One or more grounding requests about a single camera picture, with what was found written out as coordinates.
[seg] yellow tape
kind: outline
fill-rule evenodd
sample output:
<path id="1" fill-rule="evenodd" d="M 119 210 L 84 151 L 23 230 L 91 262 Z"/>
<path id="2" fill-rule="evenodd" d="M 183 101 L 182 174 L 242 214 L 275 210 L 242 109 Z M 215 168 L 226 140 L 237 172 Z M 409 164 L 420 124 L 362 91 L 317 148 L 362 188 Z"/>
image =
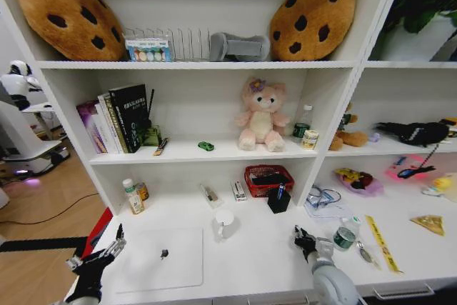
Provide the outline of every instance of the yellow tape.
<path id="1" fill-rule="evenodd" d="M 368 222 L 368 225 L 370 226 L 371 232 L 373 233 L 373 236 L 376 239 L 376 242 L 378 242 L 378 245 L 383 252 L 384 258 L 386 259 L 389 269 L 396 273 L 403 273 L 400 269 L 398 269 L 395 261 L 393 260 L 393 256 L 391 255 L 391 252 L 388 250 L 387 244 L 384 241 L 383 235 L 381 235 L 381 232 L 379 231 L 378 226 L 376 225 L 373 217 L 372 216 L 365 216 L 365 217 L 366 217 L 366 221 Z"/>

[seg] bear plush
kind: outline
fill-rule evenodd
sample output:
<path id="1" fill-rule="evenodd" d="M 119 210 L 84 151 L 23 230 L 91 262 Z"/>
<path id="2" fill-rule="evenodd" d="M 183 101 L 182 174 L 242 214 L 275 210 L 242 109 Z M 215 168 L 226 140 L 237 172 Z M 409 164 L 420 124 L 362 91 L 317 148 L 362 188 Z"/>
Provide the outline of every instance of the bear plush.
<path id="1" fill-rule="evenodd" d="M 266 85 L 264 80 L 250 78 L 243 87 L 243 102 L 247 111 L 238 115 L 238 126 L 247 126 L 238 140 L 243 150 L 254 150 L 256 143 L 265 143 L 269 151 L 282 151 L 284 140 L 275 130 L 283 128 L 290 118 L 278 113 L 286 100 L 286 85 Z"/>
<path id="2" fill-rule="evenodd" d="M 351 26 L 356 0 L 286 0 L 270 23 L 271 55 L 311 61 L 329 55 Z"/>
<path id="3" fill-rule="evenodd" d="M 349 111 L 352 107 L 352 104 L 349 103 L 346 108 L 346 112 Z M 340 150 L 343 147 L 343 144 L 349 146 L 364 146 L 368 141 L 368 135 L 362 131 L 356 132 L 346 132 L 344 131 L 344 126 L 350 123 L 357 122 L 358 117 L 356 114 L 344 114 L 341 119 L 340 125 L 336 131 L 336 134 L 330 144 L 329 150 Z"/>

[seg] wooden floor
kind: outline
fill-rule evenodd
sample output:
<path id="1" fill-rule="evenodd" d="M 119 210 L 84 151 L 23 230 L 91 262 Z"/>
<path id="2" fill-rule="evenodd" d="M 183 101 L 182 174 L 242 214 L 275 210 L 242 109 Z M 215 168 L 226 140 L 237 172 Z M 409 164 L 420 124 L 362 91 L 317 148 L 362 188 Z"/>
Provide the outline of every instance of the wooden floor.
<path id="1" fill-rule="evenodd" d="M 84 195 L 96 193 L 76 152 L 53 171 L 8 184 L 11 201 L 0 209 L 0 221 L 49 218 Z M 98 195 L 80 201 L 65 214 L 43 224 L 0 224 L 8 240 L 88 236 L 105 206 Z M 65 264 L 74 249 L 0 253 L 0 304 L 47 305 L 65 297 L 75 277 Z"/>

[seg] black plush toy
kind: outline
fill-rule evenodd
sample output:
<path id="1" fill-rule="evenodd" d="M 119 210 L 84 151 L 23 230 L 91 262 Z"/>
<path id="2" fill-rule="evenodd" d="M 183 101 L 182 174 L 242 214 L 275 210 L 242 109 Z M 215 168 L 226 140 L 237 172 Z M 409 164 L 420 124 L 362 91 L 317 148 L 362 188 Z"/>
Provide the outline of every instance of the black plush toy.
<path id="1" fill-rule="evenodd" d="M 376 128 L 397 135 L 400 142 L 411 146 L 439 143 L 449 133 L 449 128 L 442 123 L 378 123 Z"/>

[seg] wire rack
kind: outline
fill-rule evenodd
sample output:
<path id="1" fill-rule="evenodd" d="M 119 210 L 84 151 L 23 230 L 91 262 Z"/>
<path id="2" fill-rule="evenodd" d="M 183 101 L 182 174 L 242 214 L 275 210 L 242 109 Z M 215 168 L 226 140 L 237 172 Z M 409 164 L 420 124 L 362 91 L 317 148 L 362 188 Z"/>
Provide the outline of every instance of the wire rack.
<path id="1" fill-rule="evenodd" d="M 173 61 L 208 61 L 210 31 L 201 28 L 125 28 L 126 39 L 166 39 Z"/>

